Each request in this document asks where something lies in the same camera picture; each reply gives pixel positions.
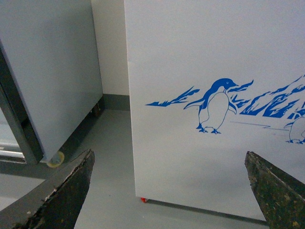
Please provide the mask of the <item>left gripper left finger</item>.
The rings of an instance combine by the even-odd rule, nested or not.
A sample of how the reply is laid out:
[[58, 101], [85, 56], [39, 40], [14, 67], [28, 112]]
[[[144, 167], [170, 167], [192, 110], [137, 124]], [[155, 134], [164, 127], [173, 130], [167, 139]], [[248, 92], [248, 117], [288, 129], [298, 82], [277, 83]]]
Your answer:
[[72, 229], [86, 199], [95, 155], [85, 150], [0, 212], [2, 229]]

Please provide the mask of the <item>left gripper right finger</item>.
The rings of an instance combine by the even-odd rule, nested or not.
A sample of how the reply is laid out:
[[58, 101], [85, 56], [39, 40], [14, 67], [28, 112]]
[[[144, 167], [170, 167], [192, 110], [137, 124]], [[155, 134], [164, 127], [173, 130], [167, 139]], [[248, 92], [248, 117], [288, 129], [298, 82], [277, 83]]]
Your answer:
[[255, 152], [248, 151], [245, 167], [250, 186], [271, 229], [305, 227], [305, 184]]

